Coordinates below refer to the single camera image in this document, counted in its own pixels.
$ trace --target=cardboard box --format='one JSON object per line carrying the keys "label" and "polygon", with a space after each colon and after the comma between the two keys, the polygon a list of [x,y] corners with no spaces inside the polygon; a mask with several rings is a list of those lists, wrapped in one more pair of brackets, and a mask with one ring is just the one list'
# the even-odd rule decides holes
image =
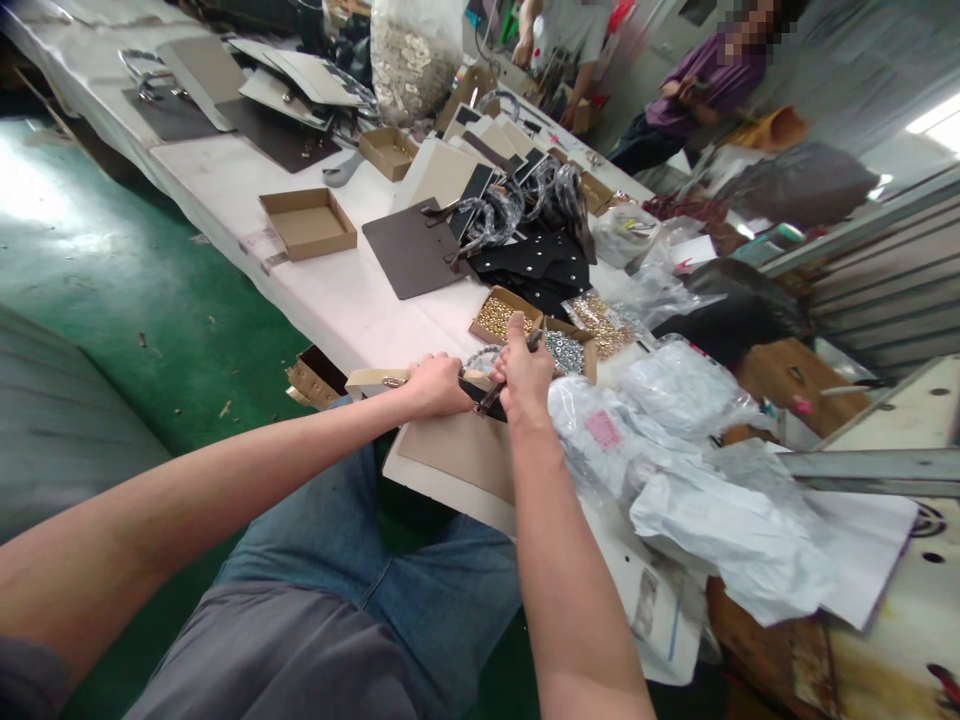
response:
{"label": "cardboard box", "polygon": [[594,217],[600,217],[610,209],[609,203],[613,200],[613,190],[597,180],[596,176],[584,172],[580,185],[587,198],[587,212]]}
{"label": "cardboard box", "polygon": [[360,136],[360,154],[390,182],[403,180],[419,149],[397,128],[378,128]]}
{"label": "cardboard box", "polygon": [[291,260],[329,255],[357,246],[357,230],[327,188],[261,195]]}
{"label": "cardboard box", "polygon": [[559,330],[567,337],[571,337],[583,346],[583,376],[592,382],[594,385],[597,384],[597,340],[596,337],[591,332],[586,330],[581,330],[580,328],[565,323],[562,320],[557,320],[556,318],[543,316],[543,325],[541,326],[543,331],[547,330],[557,331]]}
{"label": "cardboard box", "polygon": [[[563,92],[567,96],[567,102],[573,97],[573,88],[564,84]],[[581,100],[577,105],[576,112],[573,114],[573,127],[570,132],[574,135],[586,135],[600,122],[600,109],[591,102]]]}
{"label": "cardboard box", "polygon": [[[519,310],[528,318],[530,318],[533,323],[533,327],[539,327],[543,319],[543,313],[540,312],[533,305],[528,303],[519,295],[515,295],[506,288],[502,288],[499,285],[494,285],[493,289],[490,290],[490,294],[483,301],[483,305],[487,304],[487,300],[490,298],[496,298],[504,305],[507,305],[514,310]],[[480,310],[477,310],[477,316],[473,319],[473,322],[470,324],[470,334],[475,335],[486,343],[492,345],[504,345],[507,342],[505,337],[499,337],[494,335],[492,332],[487,330],[483,325],[480,324],[480,311],[483,310],[483,305],[480,306]]]}

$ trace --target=sticker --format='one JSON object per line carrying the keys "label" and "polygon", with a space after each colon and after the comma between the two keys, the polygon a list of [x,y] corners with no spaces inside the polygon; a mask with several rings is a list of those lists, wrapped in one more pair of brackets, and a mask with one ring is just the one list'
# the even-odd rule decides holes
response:
{"label": "sticker", "polygon": [[607,310],[603,314],[603,319],[606,320],[613,327],[614,330],[623,329],[623,321],[620,319],[620,316],[617,315],[613,310]]}
{"label": "sticker", "polygon": [[660,581],[649,570],[644,568],[640,576],[640,597],[637,598],[637,609],[633,613],[630,629],[641,640],[650,637],[653,630],[653,609],[657,604],[657,588]]}
{"label": "sticker", "polygon": [[609,452],[623,442],[623,435],[617,430],[617,426],[613,424],[613,420],[605,410],[597,410],[592,415],[588,415],[584,424],[604,452]]}

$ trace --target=plastic bag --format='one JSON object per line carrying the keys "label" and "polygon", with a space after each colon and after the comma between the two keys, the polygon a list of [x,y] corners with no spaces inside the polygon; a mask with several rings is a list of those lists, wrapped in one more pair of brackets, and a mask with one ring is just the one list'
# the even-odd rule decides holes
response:
{"label": "plastic bag", "polygon": [[769,428],[771,420],[730,371],[672,336],[620,375],[625,401],[667,432],[698,441],[743,424]]}
{"label": "plastic bag", "polygon": [[564,300],[562,305],[574,325],[593,333],[597,341],[597,359],[601,362],[637,342],[637,334],[593,289]]}
{"label": "plastic bag", "polygon": [[725,367],[740,362],[754,345],[799,335],[804,328],[797,301],[777,282],[731,258],[712,260],[683,279],[694,295],[720,295],[685,317],[666,318],[650,329],[657,337],[678,333]]}
{"label": "plastic bag", "polygon": [[597,257],[615,268],[642,259],[653,244],[660,221],[639,205],[618,205],[603,214],[593,230]]}
{"label": "plastic bag", "polygon": [[[700,237],[703,235],[703,228],[704,222],[702,220],[695,220],[693,218],[686,217],[685,215],[664,220],[662,223],[660,223],[656,233],[654,233],[653,237],[651,238],[650,246],[653,247],[655,244],[662,242],[669,250],[677,243],[682,243],[686,240],[693,240],[694,238]],[[636,275],[645,260],[646,256],[644,255],[628,262],[624,267],[627,275]],[[672,265],[670,267],[670,272],[673,274]]]}
{"label": "plastic bag", "polygon": [[388,123],[440,109],[463,60],[463,11],[461,0],[374,0],[373,89]]}
{"label": "plastic bag", "polygon": [[816,612],[836,586],[836,566],[818,546],[823,522],[786,468],[758,439],[705,460],[648,479],[630,508],[637,534],[670,538],[712,564],[764,627]]}
{"label": "plastic bag", "polygon": [[584,378],[559,378],[550,385],[550,417],[578,494],[594,506],[612,503],[626,514],[656,466],[615,405],[612,395]]}
{"label": "plastic bag", "polygon": [[[661,228],[670,222],[663,223]],[[693,293],[674,276],[670,238],[670,231],[658,232],[637,273],[608,298],[610,307],[635,333],[643,334],[644,330],[652,330],[674,315],[686,315],[724,297]]]}

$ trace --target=leather piece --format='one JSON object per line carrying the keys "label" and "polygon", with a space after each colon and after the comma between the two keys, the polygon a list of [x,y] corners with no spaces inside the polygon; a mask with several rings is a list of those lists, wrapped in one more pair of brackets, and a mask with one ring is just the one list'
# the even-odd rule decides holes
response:
{"label": "leather piece", "polygon": [[[300,172],[342,149],[328,133],[308,128],[249,98],[220,103],[217,110],[258,150],[290,173]],[[323,139],[322,146],[317,146],[318,139]],[[304,157],[308,143],[310,154]]]}
{"label": "leather piece", "polygon": [[171,86],[154,85],[159,99],[147,102],[136,88],[123,90],[123,96],[164,142],[182,142],[219,135],[220,131],[194,103],[173,94]]}
{"label": "leather piece", "polygon": [[418,203],[363,226],[363,234],[400,300],[439,290],[468,277],[467,263],[454,272],[450,262],[460,245],[447,223],[427,227],[422,208],[439,210],[435,199]]}

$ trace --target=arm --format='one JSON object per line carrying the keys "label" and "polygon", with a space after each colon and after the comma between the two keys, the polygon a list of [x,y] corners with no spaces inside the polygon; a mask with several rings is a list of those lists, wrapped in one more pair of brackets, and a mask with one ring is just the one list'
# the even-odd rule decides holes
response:
{"label": "arm", "polygon": [[623,603],[577,499],[547,413],[553,358],[508,326],[494,379],[510,427],[520,589],[545,718],[654,720]]}
{"label": "arm", "polygon": [[573,127],[573,118],[577,112],[577,107],[593,84],[593,71],[596,67],[597,63],[595,62],[584,63],[580,66],[580,72],[577,73],[577,81],[573,86],[573,93],[570,95],[570,99],[567,101],[567,107],[560,117],[561,127],[567,130]]}
{"label": "arm", "polygon": [[513,51],[513,64],[526,70],[533,59],[533,23],[543,12],[543,0],[523,0],[520,6],[520,42]]}
{"label": "arm", "polygon": [[76,686],[175,572],[342,457],[471,406],[441,354],[360,403],[253,430],[138,475],[0,547],[0,636],[57,653]]}

